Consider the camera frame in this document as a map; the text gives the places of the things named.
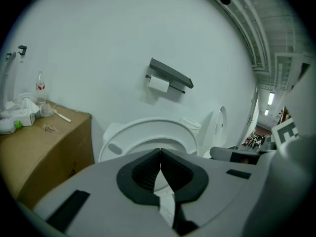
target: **ceiling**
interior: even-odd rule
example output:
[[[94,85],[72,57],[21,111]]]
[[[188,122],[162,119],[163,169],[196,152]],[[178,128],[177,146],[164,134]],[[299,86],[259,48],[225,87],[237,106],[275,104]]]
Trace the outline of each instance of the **ceiling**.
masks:
[[[314,59],[313,41],[286,0],[231,0],[229,5],[213,1],[230,17],[248,49],[259,89],[258,123],[270,130],[280,119],[284,97],[298,81],[302,64]],[[270,92],[275,97],[268,106]]]

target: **tissue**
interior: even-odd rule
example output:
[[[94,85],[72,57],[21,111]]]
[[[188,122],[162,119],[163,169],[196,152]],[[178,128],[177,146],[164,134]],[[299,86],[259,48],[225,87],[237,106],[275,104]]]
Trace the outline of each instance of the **tissue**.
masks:
[[[4,107],[5,107],[6,110],[18,110],[18,109],[21,108],[20,105],[14,103],[14,102],[12,102],[12,101],[6,102],[6,104],[4,105]]]
[[[38,106],[32,102],[29,98],[24,98],[21,103],[21,109],[26,110],[26,114],[37,113],[40,109]]]
[[[169,84],[170,84],[170,81],[160,78],[158,76],[154,76],[152,74],[152,77],[148,83],[148,87],[161,91],[161,92],[167,92]]]

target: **black strip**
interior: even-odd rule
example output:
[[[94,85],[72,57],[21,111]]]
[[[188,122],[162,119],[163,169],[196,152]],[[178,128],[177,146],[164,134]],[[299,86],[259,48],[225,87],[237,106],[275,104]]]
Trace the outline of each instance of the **black strip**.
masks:
[[[172,152],[161,149],[161,171],[174,191],[176,203],[172,228],[185,235],[198,228],[193,222],[186,220],[181,204],[196,201],[208,185],[206,171]]]
[[[243,179],[249,179],[251,176],[250,173],[242,172],[242,171],[238,171],[238,170],[234,170],[234,169],[230,169],[226,173],[229,175],[232,175],[232,176],[237,176],[237,177],[243,178]]]
[[[172,227],[180,236],[186,235],[198,228],[193,221],[186,220],[180,203],[176,203],[175,211],[177,213],[174,215]]]
[[[47,223],[57,230],[64,232],[73,218],[79,212],[87,198],[87,192],[75,191],[71,196],[50,216]]]

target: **wall hook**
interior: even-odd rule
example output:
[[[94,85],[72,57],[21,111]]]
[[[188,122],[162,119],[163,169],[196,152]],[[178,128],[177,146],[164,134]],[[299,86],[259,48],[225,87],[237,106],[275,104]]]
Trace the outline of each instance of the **wall hook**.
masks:
[[[20,46],[18,46],[18,49],[21,49],[22,50],[22,52],[18,52],[19,54],[21,54],[21,55],[25,55],[25,53],[26,53],[26,46],[24,46],[24,45],[20,45]]]
[[[7,53],[5,57],[5,61],[8,61],[11,57],[12,53]]]

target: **bottle cap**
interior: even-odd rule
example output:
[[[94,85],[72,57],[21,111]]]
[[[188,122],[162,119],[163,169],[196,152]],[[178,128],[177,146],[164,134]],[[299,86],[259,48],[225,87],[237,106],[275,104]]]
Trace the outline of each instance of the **bottle cap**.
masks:
[[[16,120],[16,121],[15,121],[15,128],[16,128],[16,129],[21,128],[21,122],[20,122],[19,120]]]

